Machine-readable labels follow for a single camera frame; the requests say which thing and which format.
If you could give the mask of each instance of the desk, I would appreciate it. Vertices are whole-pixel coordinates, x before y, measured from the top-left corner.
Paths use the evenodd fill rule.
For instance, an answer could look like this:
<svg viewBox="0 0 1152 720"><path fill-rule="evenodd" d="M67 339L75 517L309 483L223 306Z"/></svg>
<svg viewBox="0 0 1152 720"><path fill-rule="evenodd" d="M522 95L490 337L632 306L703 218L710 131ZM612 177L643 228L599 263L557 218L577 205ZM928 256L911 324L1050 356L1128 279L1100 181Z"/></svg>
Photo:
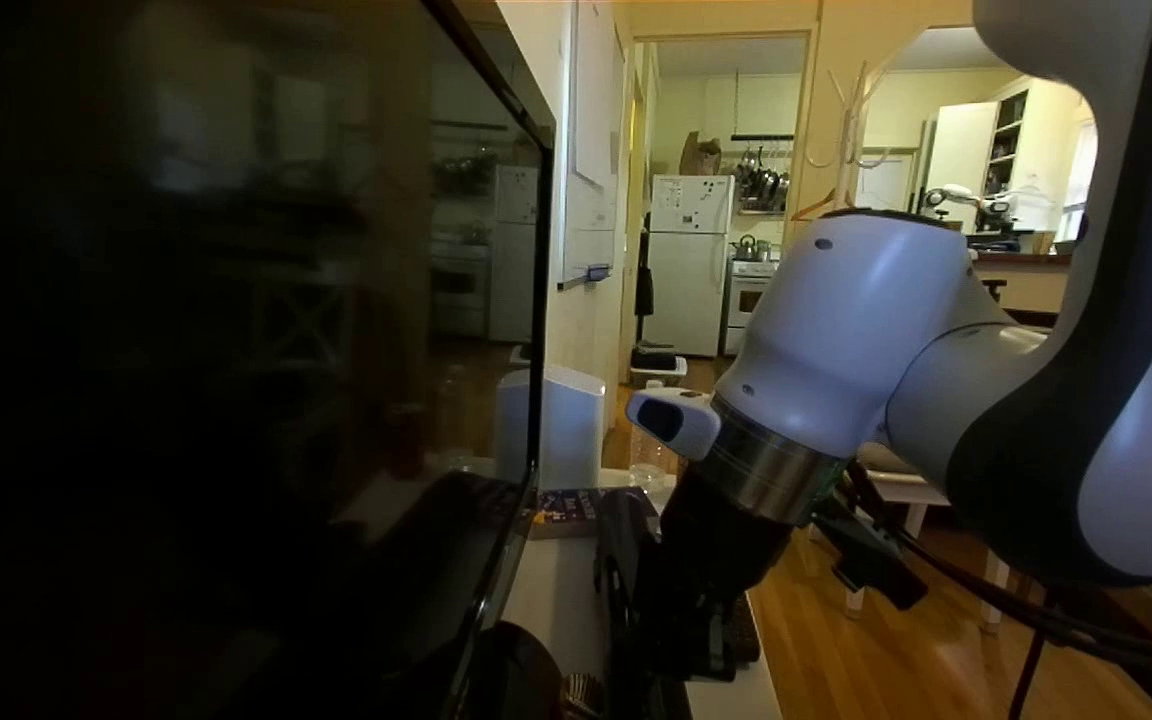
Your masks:
<svg viewBox="0 0 1152 720"><path fill-rule="evenodd" d="M599 489L625 489L625 472L603 472ZM591 535L528 538L502 620L546 644L564 674L603 674L603 635L591 593ZM730 682L689 679L697 720L781 720L769 659L747 663Z"/></svg>

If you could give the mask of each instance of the white refrigerator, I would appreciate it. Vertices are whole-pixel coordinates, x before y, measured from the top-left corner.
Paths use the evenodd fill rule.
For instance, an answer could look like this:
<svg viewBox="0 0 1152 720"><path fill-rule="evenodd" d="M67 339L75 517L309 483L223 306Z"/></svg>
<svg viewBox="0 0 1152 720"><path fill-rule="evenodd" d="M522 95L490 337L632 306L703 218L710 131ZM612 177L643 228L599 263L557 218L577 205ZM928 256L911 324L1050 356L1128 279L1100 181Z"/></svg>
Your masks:
<svg viewBox="0 0 1152 720"><path fill-rule="evenodd" d="M736 177L650 177L650 314L643 342L679 356L716 356Z"/></svg>

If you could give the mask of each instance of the black screen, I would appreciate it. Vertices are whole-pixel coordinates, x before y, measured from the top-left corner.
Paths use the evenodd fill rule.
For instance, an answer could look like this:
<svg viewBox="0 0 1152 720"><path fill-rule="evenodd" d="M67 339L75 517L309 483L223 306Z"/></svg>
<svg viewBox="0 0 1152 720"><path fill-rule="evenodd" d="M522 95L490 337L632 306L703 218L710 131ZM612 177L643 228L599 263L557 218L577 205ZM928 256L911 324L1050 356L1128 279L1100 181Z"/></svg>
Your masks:
<svg viewBox="0 0 1152 720"><path fill-rule="evenodd" d="M522 83L443 4L0 0L0 717L449 707L535 458Z"/></svg>

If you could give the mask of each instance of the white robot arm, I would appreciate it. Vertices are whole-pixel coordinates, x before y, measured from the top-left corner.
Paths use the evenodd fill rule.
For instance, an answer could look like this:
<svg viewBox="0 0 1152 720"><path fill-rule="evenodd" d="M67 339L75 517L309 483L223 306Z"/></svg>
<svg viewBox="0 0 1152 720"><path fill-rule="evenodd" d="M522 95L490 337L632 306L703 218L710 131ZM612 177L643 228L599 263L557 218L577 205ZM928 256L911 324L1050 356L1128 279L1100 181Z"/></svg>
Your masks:
<svg viewBox="0 0 1152 720"><path fill-rule="evenodd" d="M658 439L719 418L658 519L703 597L755 585L874 433L1014 566L1152 585L1152 0L975 0L975 25L1014 69L1075 83L1100 118L1060 324L1013 324L936 225L818 218L710 408L632 405Z"/></svg>

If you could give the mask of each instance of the wooden floor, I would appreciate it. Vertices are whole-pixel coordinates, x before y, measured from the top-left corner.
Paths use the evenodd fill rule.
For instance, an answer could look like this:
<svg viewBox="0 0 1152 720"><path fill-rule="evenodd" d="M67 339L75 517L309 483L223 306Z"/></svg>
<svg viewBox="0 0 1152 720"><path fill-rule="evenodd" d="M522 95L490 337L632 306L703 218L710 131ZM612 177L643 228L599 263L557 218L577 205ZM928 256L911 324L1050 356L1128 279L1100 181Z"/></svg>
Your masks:
<svg viewBox="0 0 1152 720"><path fill-rule="evenodd" d="M716 366L697 366L689 388L710 388ZM629 388L616 390L607 423L607 463L625 463ZM949 525L925 530L928 546L982 566L982 546ZM816 530L797 530L781 562L751 593L764 657L782 717L802 720L993 720L1009 717L1013 682L1024 666L1026 628L987 625L982 606L931 566L928 597L911 612L869 597L843 604L830 576L837 550ZM1152 700L1110 663L1048 648L1031 679L1026 720L1142 720Z"/></svg>

